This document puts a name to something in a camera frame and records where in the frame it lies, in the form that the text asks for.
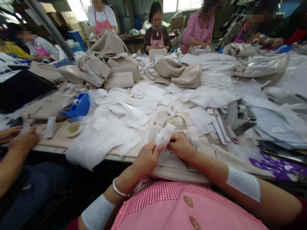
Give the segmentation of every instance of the small bowl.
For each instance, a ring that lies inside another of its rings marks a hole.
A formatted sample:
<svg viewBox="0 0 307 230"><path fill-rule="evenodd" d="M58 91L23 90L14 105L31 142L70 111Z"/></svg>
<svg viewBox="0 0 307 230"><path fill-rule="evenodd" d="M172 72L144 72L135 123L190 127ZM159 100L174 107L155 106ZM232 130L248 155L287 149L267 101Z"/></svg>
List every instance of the small bowl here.
<svg viewBox="0 0 307 230"><path fill-rule="evenodd" d="M83 127L84 125L81 122L73 122L65 127L63 130L63 135L66 137L75 137L82 132Z"/></svg>

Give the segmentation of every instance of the bracelet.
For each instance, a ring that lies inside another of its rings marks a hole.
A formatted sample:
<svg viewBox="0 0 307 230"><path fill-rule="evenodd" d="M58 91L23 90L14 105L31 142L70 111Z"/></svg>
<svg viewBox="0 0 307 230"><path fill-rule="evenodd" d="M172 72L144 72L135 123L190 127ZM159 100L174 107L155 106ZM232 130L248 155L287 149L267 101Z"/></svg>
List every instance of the bracelet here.
<svg viewBox="0 0 307 230"><path fill-rule="evenodd" d="M117 177L114 178L113 183L112 183L113 189L114 189L119 195L129 198L129 194L128 194L128 195L127 195L127 194L123 194L123 193L121 193L121 192L115 187L115 179L116 179L116 178L117 178Z"/></svg>

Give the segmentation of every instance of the pink shirt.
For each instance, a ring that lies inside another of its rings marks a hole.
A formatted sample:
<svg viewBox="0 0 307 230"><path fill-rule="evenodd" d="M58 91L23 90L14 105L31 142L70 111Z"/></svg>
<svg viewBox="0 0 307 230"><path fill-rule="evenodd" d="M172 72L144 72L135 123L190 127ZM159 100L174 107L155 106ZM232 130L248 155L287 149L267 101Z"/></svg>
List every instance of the pink shirt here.
<svg viewBox="0 0 307 230"><path fill-rule="evenodd" d="M192 40L204 43L206 40L212 40L212 32L214 27L214 17L209 22L202 23L200 11L196 11L191 15L183 38L182 53L186 54L189 50L189 44Z"/></svg>

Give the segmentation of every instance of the person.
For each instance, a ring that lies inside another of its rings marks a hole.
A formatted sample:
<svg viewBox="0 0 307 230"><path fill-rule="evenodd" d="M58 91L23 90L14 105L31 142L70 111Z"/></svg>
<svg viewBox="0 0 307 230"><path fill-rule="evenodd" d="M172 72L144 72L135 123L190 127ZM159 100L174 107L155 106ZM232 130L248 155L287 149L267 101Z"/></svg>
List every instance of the person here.
<svg viewBox="0 0 307 230"><path fill-rule="evenodd" d="M9 143L0 162L0 229L20 229L54 195L69 177L57 164L24 166L38 143L34 128L19 136L22 126L0 132L0 145Z"/></svg>
<svg viewBox="0 0 307 230"><path fill-rule="evenodd" d="M278 5L277 0L246 3L246 15L239 15L229 27L227 33L217 44L215 51L230 43L261 43L271 45L273 48L283 43L281 38L272 38L267 43L268 37L261 37L261 32L257 31L257 26L264 22L266 18L273 18Z"/></svg>
<svg viewBox="0 0 307 230"><path fill-rule="evenodd" d="M214 16L219 6L220 1L206 0L204 6L191 15L183 38L183 54L186 54L193 46L201 45L204 49L212 45Z"/></svg>
<svg viewBox="0 0 307 230"><path fill-rule="evenodd" d="M209 186L144 177L154 171L164 149L152 142L67 230L305 228L306 200L254 176L261 193L259 200L239 192L229 185L229 167L198 152L183 134L174 134L167 148L198 169L232 201ZM240 184L241 180L237 183L238 187L248 186Z"/></svg>
<svg viewBox="0 0 307 230"><path fill-rule="evenodd" d="M22 48L14 45L12 42L6 41L4 38L0 39L0 52L4 52L13 58L32 59Z"/></svg>
<svg viewBox="0 0 307 230"><path fill-rule="evenodd" d="M93 0L87 16L93 34L100 34L104 31L118 33L118 25L115 14L110 6L105 5L104 0Z"/></svg>
<svg viewBox="0 0 307 230"><path fill-rule="evenodd" d="M53 59L52 54L58 53L58 50L47 40L39 37L27 29L15 23L8 23L8 29L15 33L16 39L25 43L29 50L30 56L34 61L41 61L45 58Z"/></svg>
<svg viewBox="0 0 307 230"><path fill-rule="evenodd" d="M153 2L149 12L149 23L152 24L145 35L143 48L148 55L151 49L172 48L168 31L162 27L162 6L160 2Z"/></svg>

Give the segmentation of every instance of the yellow shirt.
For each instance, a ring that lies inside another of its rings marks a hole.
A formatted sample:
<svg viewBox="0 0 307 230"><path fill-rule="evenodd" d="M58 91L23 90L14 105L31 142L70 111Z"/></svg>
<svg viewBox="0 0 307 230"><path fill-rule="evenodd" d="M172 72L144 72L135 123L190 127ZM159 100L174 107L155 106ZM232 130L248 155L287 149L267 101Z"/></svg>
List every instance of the yellow shirt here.
<svg viewBox="0 0 307 230"><path fill-rule="evenodd" d="M17 45L13 45L11 42L5 41L5 46L0 46L0 52L10 55L15 54L19 58L32 59L22 48Z"/></svg>

